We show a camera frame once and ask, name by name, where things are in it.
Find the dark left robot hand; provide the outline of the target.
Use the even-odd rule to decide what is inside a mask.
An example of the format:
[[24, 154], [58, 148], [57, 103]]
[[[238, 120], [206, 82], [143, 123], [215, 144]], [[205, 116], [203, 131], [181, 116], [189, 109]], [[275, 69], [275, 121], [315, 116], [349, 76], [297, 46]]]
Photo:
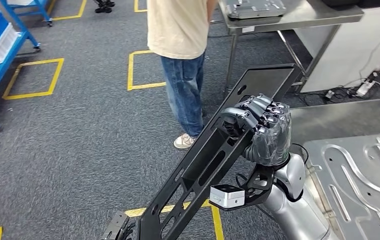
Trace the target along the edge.
[[124, 212], [118, 211], [114, 214], [111, 222], [108, 224], [101, 239], [102, 240], [131, 240], [133, 229], [136, 222], [130, 220], [130, 217]]

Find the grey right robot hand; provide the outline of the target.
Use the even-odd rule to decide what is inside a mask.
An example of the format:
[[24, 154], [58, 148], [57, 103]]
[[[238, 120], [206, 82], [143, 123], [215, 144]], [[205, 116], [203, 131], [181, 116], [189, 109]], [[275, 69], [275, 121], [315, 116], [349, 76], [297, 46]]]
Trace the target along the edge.
[[236, 140], [244, 131], [253, 133], [241, 155], [256, 164], [278, 166], [287, 161], [291, 140], [289, 106], [264, 94], [250, 96], [221, 112], [223, 127]]

